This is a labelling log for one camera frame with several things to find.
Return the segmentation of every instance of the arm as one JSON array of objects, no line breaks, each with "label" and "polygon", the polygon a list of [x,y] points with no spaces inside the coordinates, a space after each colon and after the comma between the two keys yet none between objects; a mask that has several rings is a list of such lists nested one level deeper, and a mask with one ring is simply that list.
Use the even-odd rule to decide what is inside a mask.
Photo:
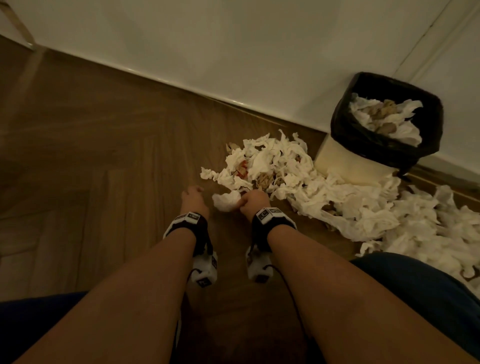
[{"label": "arm", "polygon": [[[269,207],[258,190],[242,197],[252,220]],[[328,363],[476,363],[372,277],[287,225],[268,243]]]},{"label": "arm", "polygon": [[[208,219],[200,187],[182,200],[180,213]],[[194,247],[189,229],[174,230],[91,290],[17,363],[168,363]]]}]

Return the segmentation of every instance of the trash bag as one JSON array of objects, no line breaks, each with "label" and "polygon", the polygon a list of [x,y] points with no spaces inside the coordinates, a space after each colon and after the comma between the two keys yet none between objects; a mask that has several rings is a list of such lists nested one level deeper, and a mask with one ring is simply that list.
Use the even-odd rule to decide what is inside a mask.
[{"label": "trash bag", "polygon": [[[415,115],[410,121],[420,130],[422,143],[410,146],[364,128],[350,112],[349,104],[353,93],[368,99],[389,99],[397,104],[408,99],[420,100],[423,107],[414,111]],[[330,133],[334,140],[350,152],[397,168],[398,177],[403,177],[421,157],[439,150],[443,123],[444,110],[437,96],[390,77],[359,72],[352,78],[335,108]]]}]

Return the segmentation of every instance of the pants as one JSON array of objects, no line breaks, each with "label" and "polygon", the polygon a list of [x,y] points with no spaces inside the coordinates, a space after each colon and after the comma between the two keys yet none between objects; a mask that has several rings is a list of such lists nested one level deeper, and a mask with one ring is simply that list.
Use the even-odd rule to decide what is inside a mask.
[{"label": "pants", "polygon": [[[462,283],[398,254],[373,253],[351,263],[480,360],[480,301]],[[69,293],[0,303],[0,363],[12,363],[20,357],[85,295]]]}]

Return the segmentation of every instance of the pile of tissue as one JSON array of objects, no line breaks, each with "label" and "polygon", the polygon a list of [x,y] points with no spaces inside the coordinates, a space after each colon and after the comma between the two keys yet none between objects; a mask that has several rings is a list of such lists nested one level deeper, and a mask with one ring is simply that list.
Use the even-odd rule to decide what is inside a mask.
[{"label": "pile of tissue", "polygon": [[406,100],[397,105],[392,100],[381,102],[353,94],[350,111],[364,128],[402,143],[418,146],[422,140],[420,130],[406,119],[413,117],[413,110],[422,106],[418,100]]},{"label": "pile of tissue", "polygon": [[458,209],[450,187],[435,196],[411,186],[398,196],[400,179],[389,176],[375,186],[345,183],[340,176],[321,175],[307,154],[306,143],[280,130],[280,140],[267,134],[230,145],[227,167],[220,173],[202,167],[203,179],[231,190],[214,195],[215,207],[230,211],[240,192],[262,188],[287,199],[300,215],[335,227],[348,239],[363,242],[359,256],[373,251],[408,255],[465,283],[478,297],[474,267],[480,266],[480,214]]}]

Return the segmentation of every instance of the black cable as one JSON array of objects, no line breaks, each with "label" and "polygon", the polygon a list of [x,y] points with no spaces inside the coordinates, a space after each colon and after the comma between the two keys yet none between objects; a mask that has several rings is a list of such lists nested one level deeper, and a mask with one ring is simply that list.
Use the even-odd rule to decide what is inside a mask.
[{"label": "black cable", "polygon": [[198,268],[192,269],[192,270],[190,271],[190,273],[188,274],[187,283],[188,283],[188,281],[190,280],[190,277],[192,276],[192,273],[193,273],[194,271],[197,271],[198,273],[201,273],[201,272],[202,272],[202,271],[201,271],[200,269],[198,269]]},{"label": "black cable", "polygon": [[301,331],[303,333],[303,337],[308,342],[310,339],[307,335],[307,331],[305,330],[305,326],[303,326],[303,321],[301,320],[299,308],[297,307],[297,303],[295,302],[295,298],[293,298],[293,293],[290,290],[290,287],[288,286],[287,280],[283,276],[282,272],[280,272],[280,269],[278,269],[276,266],[274,266],[273,264],[267,264],[266,266],[264,266],[264,269],[267,269],[268,267],[272,267],[273,269],[275,269],[277,271],[277,273],[280,275],[280,277],[282,277],[283,282],[285,283],[285,286],[286,286],[288,292],[290,293],[290,297],[292,298],[293,307],[295,308],[295,312],[297,313],[297,318],[299,319],[299,322],[300,322],[300,328],[301,328]]}]

